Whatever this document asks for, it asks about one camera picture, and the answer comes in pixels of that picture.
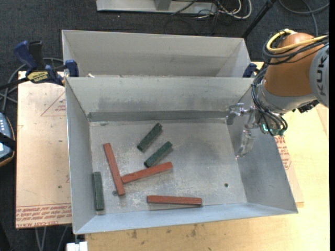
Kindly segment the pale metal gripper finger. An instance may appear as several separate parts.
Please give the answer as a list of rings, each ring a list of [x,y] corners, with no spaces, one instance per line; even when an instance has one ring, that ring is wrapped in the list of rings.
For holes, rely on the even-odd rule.
[[[248,134],[243,132],[238,141],[238,148],[236,152],[237,157],[243,157],[247,153]]]
[[[245,153],[249,153],[254,145],[255,137],[250,130],[245,131]]]

